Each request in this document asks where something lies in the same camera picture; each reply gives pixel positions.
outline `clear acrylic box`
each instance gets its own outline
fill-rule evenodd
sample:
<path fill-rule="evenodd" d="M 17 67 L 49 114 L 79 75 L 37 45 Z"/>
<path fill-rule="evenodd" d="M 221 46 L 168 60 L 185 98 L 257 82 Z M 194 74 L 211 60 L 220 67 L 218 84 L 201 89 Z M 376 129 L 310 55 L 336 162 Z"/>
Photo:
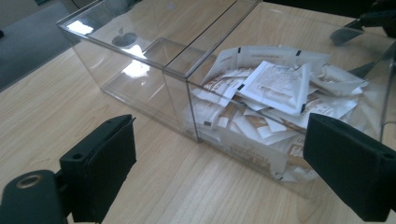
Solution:
<path fill-rule="evenodd" d="M 307 121 L 307 117 L 284 115 L 284 112 L 271 106 L 258 108 L 257 104 L 252 105 L 250 102 L 254 98 L 244 98 L 247 96 L 240 91 L 245 88 L 245 82 L 241 84 L 240 81 L 242 78 L 235 78 L 233 82 L 227 81 L 230 80 L 227 78 L 234 71 L 238 71 L 238 76 L 243 76 L 246 71 L 252 75 L 252 71 L 263 61 L 262 58 L 272 63 L 282 60 L 292 60 L 294 63 L 301 60 L 303 63 L 305 59 L 302 58 L 309 58 L 309 52 L 326 54 L 329 57 L 326 64 L 361 76 L 369 84 L 353 96 L 321 98 L 321 94 L 316 97 L 326 105 L 334 106 L 332 115 L 343 115 L 338 119 L 381 141 L 384 125 L 396 120 L 394 96 L 389 95 L 390 86 L 394 88 L 389 67 L 392 62 L 389 50 L 394 39 L 342 28 L 271 10 L 264 5 L 256 6 L 189 77 L 195 121 L 190 127 L 197 130 L 200 139 L 288 189 L 305 197 L 319 195 L 327 189 L 327 185 L 303 159 L 306 127 L 302 126 L 306 125 L 304 121 Z M 341 39 L 351 33 L 356 37 L 341 43 Z M 286 52 L 294 52 L 294 55 L 282 58 L 271 53 L 274 49 L 287 49 Z M 210 82 L 220 76 L 225 77 Z M 229 82 L 228 89 L 222 89 L 220 82 Z M 230 97 L 229 89 L 232 88 L 231 92 L 235 94 Z M 351 102 L 354 105 L 346 109 Z M 309 114 L 305 111 L 308 111 L 309 106 L 315 107 L 314 103 L 307 103 L 303 114 Z"/>
<path fill-rule="evenodd" d="M 183 129 L 178 107 L 190 100 L 188 72 L 257 4 L 104 0 L 58 26 L 103 91 L 197 140 L 196 132 Z"/>

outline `wooden table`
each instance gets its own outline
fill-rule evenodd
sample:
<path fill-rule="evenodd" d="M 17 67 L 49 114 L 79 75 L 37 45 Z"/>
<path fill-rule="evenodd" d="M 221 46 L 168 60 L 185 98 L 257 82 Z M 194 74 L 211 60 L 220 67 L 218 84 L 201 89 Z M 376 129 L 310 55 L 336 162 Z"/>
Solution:
<path fill-rule="evenodd" d="M 334 23 L 351 21 L 267 6 Z M 58 171 L 59 158 L 84 136 L 128 113 L 137 117 L 137 163 L 105 223 L 363 223 L 332 191 L 304 199 L 101 92 L 72 49 L 0 94 L 0 189 L 33 170 Z M 391 212 L 388 223 L 395 222 Z"/>

